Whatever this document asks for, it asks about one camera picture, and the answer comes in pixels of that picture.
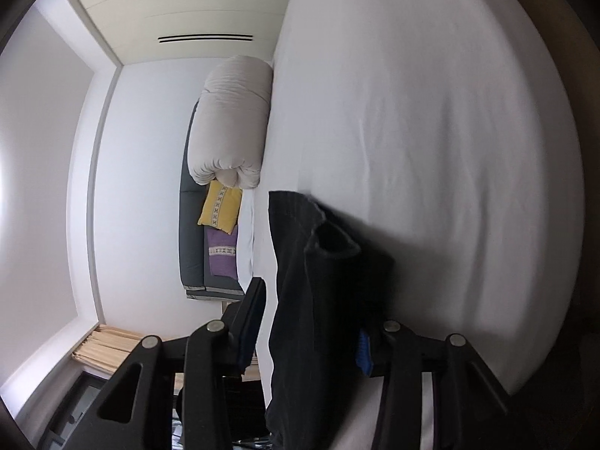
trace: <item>bed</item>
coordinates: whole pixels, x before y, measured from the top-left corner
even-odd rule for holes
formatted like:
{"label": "bed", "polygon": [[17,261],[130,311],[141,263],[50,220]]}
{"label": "bed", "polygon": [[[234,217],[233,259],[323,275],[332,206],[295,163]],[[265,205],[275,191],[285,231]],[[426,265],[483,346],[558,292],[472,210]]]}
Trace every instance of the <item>bed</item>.
{"label": "bed", "polygon": [[[579,150],[556,66],[517,0],[290,0],[254,193],[267,399],[277,306],[269,191],[310,194],[392,254],[390,316],[425,336],[464,333],[514,392],[571,299]],[[380,391],[380,380],[362,383],[333,448],[370,448]]]}

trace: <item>white wall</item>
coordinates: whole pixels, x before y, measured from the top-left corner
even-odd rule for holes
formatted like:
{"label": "white wall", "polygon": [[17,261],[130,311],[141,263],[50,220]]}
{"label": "white wall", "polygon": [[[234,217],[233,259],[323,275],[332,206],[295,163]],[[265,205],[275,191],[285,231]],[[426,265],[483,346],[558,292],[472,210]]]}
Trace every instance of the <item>white wall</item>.
{"label": "white wall", "polygon": [[100,142],[94,195],[98,289],[108,324],[187,336],[221,315],[220,302],[185,297],[178,255],[185,136],[204,80],[220,62],[165,60],[121,71]]}
{"label": "white wall", "polygon": [[34,447],[37,447],[56,408],[82,372],[81,363],[71,358],[63,360],[37,387],[16,416],[17,425]]}
{"label": "white wall", "polygon": [[77,317],[67,182],[92,74],[36,9],[0,56],[0,386]]}

